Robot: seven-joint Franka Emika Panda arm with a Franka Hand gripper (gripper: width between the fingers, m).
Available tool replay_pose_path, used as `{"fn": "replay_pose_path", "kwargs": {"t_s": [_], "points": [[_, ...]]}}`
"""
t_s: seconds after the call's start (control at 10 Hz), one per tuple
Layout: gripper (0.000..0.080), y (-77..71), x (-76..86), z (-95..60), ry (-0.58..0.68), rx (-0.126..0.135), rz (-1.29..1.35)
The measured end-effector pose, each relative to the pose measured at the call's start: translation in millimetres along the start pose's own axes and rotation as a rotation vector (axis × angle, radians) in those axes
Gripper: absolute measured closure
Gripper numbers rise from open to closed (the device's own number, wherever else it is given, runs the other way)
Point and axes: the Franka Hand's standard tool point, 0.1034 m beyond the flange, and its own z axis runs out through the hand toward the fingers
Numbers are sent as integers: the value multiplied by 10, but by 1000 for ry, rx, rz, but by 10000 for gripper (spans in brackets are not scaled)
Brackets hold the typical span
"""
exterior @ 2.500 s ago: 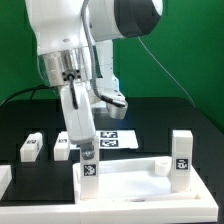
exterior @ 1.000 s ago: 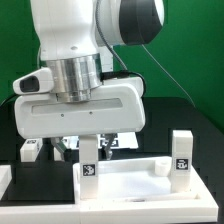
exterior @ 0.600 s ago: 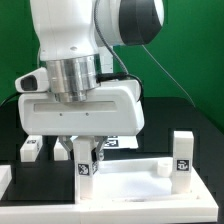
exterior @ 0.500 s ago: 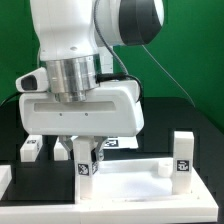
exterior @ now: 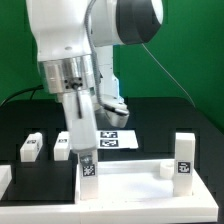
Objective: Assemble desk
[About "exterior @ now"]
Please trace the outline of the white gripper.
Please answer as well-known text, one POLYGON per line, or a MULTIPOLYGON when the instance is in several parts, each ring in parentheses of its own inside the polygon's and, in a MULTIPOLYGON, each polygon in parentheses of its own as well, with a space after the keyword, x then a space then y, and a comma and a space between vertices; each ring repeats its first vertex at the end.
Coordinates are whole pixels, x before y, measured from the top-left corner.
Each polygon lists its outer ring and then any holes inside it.
POLYGON ((79 160, 82 165, 92 165, 93 155, 84 153, 97 149, 97 125, 90 94, 88 91, 65 93, 62 105, 71 150, 74 153, 81 153, 79 160))

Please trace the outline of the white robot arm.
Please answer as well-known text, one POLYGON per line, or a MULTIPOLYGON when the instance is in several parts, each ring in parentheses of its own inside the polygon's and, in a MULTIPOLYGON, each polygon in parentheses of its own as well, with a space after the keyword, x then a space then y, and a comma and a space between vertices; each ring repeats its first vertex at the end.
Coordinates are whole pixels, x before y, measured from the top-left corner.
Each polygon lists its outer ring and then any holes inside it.
POLYGON ((26 0, 37 44, 38 69, 49 93, 62 103, 70 149, 83 165, 97 160, 93 98, 123 126, 129 111, 100 93, 98 47, 149 42, 163 22, 162 0, 26 0))

